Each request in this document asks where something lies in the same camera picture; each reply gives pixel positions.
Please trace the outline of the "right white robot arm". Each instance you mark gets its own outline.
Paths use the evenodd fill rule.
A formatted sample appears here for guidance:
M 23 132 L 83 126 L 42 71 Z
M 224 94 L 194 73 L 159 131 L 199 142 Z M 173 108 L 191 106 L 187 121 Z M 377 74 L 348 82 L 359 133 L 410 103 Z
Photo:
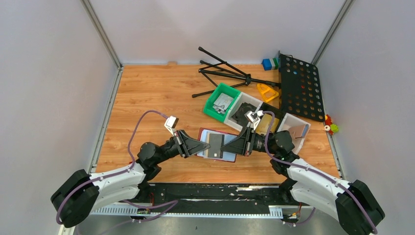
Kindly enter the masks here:
M 286 130 L 260 135 L 246 127 L 221 150 L 246 156 L 253 151 L 267 153 L 273 170 L 286 177 L 279 191 L 283 203 L 308 204 L 337 220 L 349 235 L 376 234 L 385 213 L 368 186 L 313 167 L 293 152 L 294 147 Z

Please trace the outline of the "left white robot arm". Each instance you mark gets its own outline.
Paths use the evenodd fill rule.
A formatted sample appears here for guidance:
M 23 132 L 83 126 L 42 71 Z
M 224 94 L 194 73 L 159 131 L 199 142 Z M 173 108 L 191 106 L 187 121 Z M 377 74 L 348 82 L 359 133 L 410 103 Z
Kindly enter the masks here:
M 176 156 L 190 157 L 210 145 L 176 131 L 163 145 L 146 142 L 131 164 L 101 173 L 75 171 L 51 196 L 56 221 L 66 228 L 80 224 L 93 211 L 127 199 L 145 202 L 150 196 L 148 182 L 161 172 L 160 163 Z

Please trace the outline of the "red leather card holder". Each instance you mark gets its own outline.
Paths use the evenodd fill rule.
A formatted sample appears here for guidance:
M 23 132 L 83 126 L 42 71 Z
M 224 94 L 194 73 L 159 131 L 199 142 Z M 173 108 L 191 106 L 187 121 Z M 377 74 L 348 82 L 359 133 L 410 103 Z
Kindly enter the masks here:
M 231 133 L 200 128 L 198 140 L 208 143 L 210 145 L 210 148 L 203 150 L 197 153 L 196 155 L 198 157 L 203 157 L 205 159 L 234 163 L 236 160 L 236 154 L 225 152 L 221 150 L 221 147 L 235 138 L 236 135 Z

